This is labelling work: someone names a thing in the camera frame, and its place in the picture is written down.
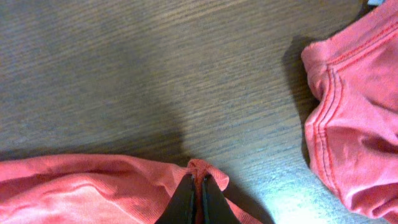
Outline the orange printed t-shirt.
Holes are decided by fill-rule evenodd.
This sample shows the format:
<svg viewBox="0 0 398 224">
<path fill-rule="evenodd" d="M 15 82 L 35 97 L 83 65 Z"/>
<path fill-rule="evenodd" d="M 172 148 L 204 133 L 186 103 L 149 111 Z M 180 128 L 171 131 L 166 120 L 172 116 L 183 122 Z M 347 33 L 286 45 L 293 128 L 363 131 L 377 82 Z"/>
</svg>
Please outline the orange printed t-shirt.
<svg viewBox="0 0 398 224">
<path fill-rule="evenodd" d="M 221 190 L 229 184 L 225 173 L 200 159 L 186 167 L 104 154 L 3 161 L 1 222 L 154 223 L 187 174 L 197 194 L 206 175 Z"/>
</svg>

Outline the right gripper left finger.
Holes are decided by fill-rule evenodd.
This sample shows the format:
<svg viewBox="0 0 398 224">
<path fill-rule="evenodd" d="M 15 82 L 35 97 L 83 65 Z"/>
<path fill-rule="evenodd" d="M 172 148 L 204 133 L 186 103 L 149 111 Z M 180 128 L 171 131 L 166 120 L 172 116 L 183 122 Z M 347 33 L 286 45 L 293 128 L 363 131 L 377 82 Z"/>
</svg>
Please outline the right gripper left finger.
<svg viewBox="0 0 398 224">
<path fill-rule="evenodd" d="M 196 215 L 194 180 L 191 174 L 183 176 L 155 224 L 194 224 Z"/>
</svg>

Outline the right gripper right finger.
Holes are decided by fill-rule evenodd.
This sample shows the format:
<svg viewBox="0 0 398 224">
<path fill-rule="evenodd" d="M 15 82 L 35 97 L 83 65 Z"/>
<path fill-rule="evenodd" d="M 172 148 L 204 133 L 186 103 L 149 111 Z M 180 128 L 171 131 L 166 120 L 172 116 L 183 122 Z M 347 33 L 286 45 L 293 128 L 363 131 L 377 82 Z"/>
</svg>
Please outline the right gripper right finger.
<svg viewBox="0 0 398 224">
<path fill-rule="evenodd" d="M 204 224 L 240 224 L 212 175 L 206 175 L 202 186 Z"/>
</svg>

